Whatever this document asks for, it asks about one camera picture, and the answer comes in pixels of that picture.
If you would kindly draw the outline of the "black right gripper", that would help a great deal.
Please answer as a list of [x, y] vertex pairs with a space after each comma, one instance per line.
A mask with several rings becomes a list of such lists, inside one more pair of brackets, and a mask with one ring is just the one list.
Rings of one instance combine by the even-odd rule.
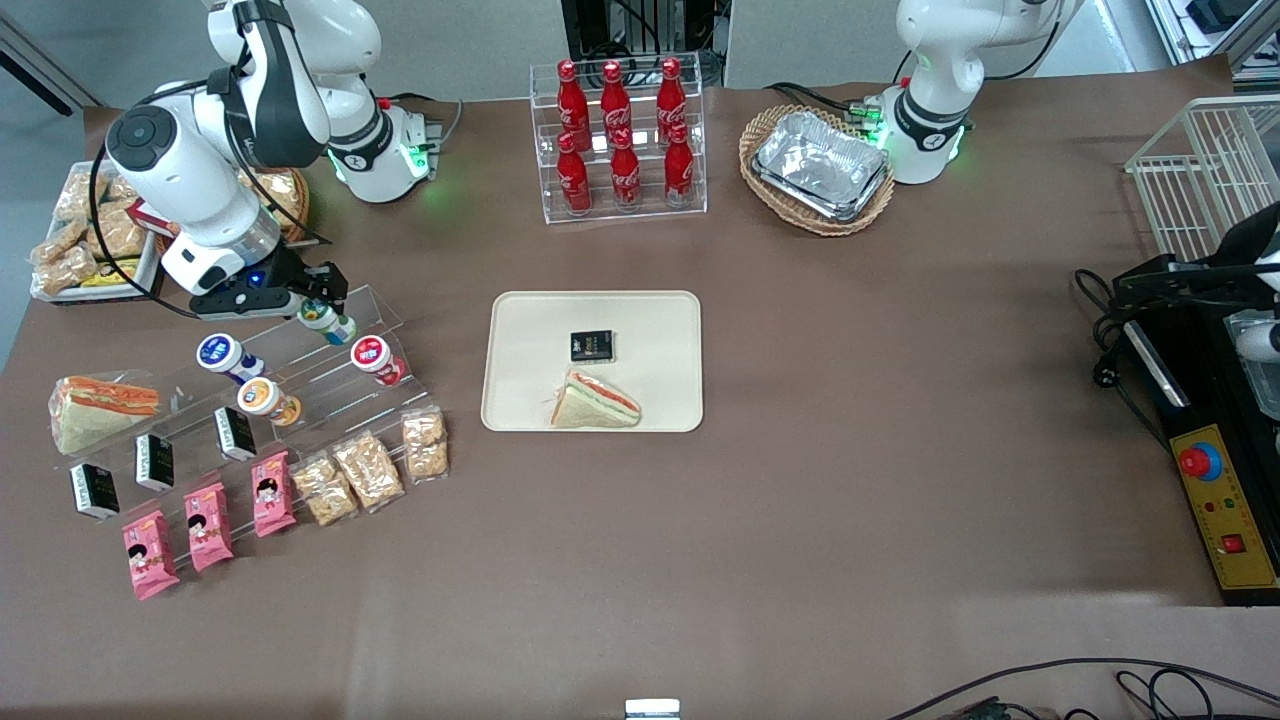
[[[344, 304], [349, 283], [337, 264], [308, 266], [293, 250], [274, 250], [260, 263], [246, 266], [239, 278], [251, 290], [284, 290], [303, 297], [323, 299], [326, 304]], [[323, 302], [306, 299], [296, 318], [301, 323], [319, 323]]]

